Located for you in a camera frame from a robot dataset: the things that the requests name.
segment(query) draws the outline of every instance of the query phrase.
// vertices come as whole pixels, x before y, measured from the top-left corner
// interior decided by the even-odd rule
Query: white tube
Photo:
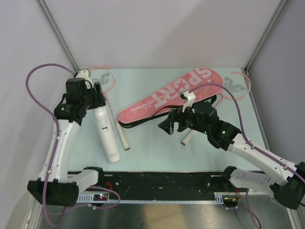
[[[125,136],[125,134],[124,134],[124,132],[122,130],[121,125],[119,123],[117,123],[117,124],[115,124],[115,127],[116,127],[116,129],[118,131],[118,134],[120,136],[120,139],[121,139],[121,142],[123,144],[124,150],[125,151],[130,150],[130,146],[128,144],[127,138],[126,138],[126,136]]]
[[[195,130],[191,130],[188,135],[181,141],[181,144],[183,146],[186,146],[186,144],[189,142],[189,140],[191,140],[191,138],[194,136],[194,134],[196,133]]]
[[[115,135],[111,126],[106,106],[94,109],[96,121],[98,123],[102,143],[106,156],[110,162],[117,162],[121,159]]]

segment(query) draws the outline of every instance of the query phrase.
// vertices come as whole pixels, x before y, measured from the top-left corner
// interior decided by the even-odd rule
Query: gray floor
[[[253,212],[263,229],[292,229],[285,208],[269,196],[250,196]],[[245,197],[239,203],[245,206]],[[49,207],[49,212],[61,208]],[[58,216],[51,219],[55,222]],[[44,217],[40,229],[51,229]],[[59,229],[254,229],[250,215],[244,210],[225,210],[221,205],[209,204],[119,204],[109,210],[82,207],[69,212]]]

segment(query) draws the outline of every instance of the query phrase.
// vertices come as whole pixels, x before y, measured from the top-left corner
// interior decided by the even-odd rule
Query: black strap
[[[210,103],[213,104],[217,99],[217,96],[216,95],[213,95],[212,97],[209,97],[209,98],[206,98],[206,99],[203,99],[201,101],[198,101],[194,104],[197,104],[197,103],[200,103],[200,102],[205,102],[207,100],[211,100]],[[148,117],[148,118],[145,118],[145,119],[141,119],[141,120],[138,120],[138,121],[134,121],[132,123],[122,123],[121,121],[119,121],[120,125],[126,129],[129,129],[129,128],[133,128],[137,125],[140,125],[142,123],[145,123],[149,120],[153,120],[155,118],[159,118],[159,117],[162,117],[162,116],[166,116],[168,115],[169,111],[168,112],[165,112],[165,113],[162,113],[162,114],[158,114],[161,110],[165,109],[165,108],[172,108],[172,109],[178,109],[180,107],[183,107],[182,105],[181,106],[177,106],[177,105],[168,105],[168,106],[165,106],[165,107],[162,107],[160,110],[158,110],[156,113],[154,113],[151,117]]]

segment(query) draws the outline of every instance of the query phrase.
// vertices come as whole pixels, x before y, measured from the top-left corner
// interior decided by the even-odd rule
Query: gray wall
[[[288,5],[250,69],[273,151],[305,161],[305,1]]]
[[[24,220],[27,182],[37,179],[52,134],[52,118],[27,95],[25,79],[35,66],[47,62],[68,65],[56,39],[34,0],[0,2],[0,229],[13,209],[12,219]],[[33,75],[30,87],[49,108],[55,107],[70,75],[55,67]]]

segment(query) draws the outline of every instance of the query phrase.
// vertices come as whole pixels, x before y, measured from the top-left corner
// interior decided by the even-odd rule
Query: white racket handle
[[[101,140],[104,146],[106,156],[110,162],[117,162],[121,159],[114,131],[109,119],[106,106],[94,109],[95,118],[100,131]]]
[[[191,138],[194,136],[194,134],[196,133],[195,130],[191,130],[188,135],[181,141],[181,144],[183,146],[186,146],[186,144],[189,142],[189,140],[191,140]]]
[[[120,125],[119,123],[117,123],[117,124],[115,125],[115,127],[116,127],[116,129],[117,129],[117,131],[118,131],[118,134],[119,134],[119,136],[120,136],[120,139],[121,139],[121,142],[122,142],[122,145],[123,145],[124,150],[125,150],[125,151],[130,150],[130,146],[129,146],[129,144],[128,144],[127,138],[126,138],[126,136],[125,136],[125,134],[124,134],[124,132],[123,132],[123,130],[122,130],[121,125]]]

